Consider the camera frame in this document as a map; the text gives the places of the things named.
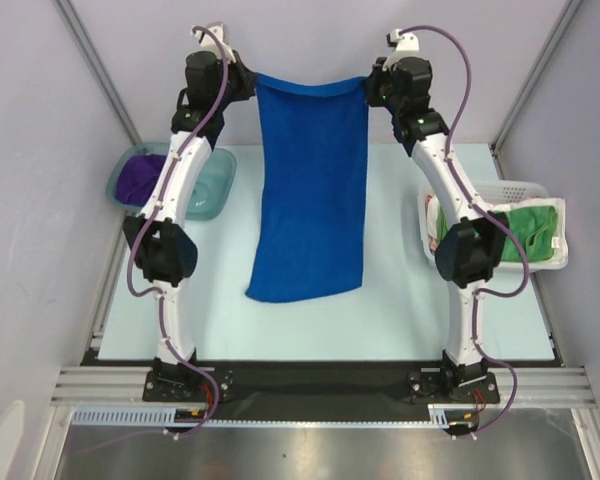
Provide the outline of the blue towel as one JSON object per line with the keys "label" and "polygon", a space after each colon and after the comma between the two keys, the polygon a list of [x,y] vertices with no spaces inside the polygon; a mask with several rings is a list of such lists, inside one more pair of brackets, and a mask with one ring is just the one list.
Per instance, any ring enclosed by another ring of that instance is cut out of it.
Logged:
{"label": "blue towel", "polygon": [[362,78],[307,86],[261,74],[256,95],[264,183],[247,297],[288,303],[360,288],[369,123]]}

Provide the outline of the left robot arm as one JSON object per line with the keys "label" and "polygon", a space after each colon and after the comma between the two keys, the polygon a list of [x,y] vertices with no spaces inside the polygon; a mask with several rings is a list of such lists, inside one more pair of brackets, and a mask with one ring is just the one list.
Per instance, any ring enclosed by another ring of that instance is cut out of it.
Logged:
{"label": "left robot arm", "polygon": [[185,231],[186,212],[200,173],[233,102],[255,94],[256,74],[230,47],[200,50],[185,62],[186,86],[171,120],[167,157],[149,199],[123,222],[130,247],[127,269],[139,269],[156,297],[159,340],[145,380],[147,402],[191,401],[212,377],[196,366],[196,346],[183,295],[198,249]]}

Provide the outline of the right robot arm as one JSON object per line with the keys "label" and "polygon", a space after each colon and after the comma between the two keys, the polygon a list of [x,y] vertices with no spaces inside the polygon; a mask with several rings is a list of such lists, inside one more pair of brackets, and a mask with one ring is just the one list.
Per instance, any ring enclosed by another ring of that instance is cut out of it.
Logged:
{"label": "right robot arm", "polygon": [[503,214],[488,218],[491,208],[457,164],[450,130],[430,106],[432,80],[427,60],[408,54],[390,64],[379,57],[365,81],[366,101],[390,113],[395,139],[424,173],[447,224],[434,259],[449,288],[448,340],[432,384],[416,374],[411,389],[416,395],[469,403],[488,393],[488,362],[480,339],[482,290],[501,261],[508,223]]}

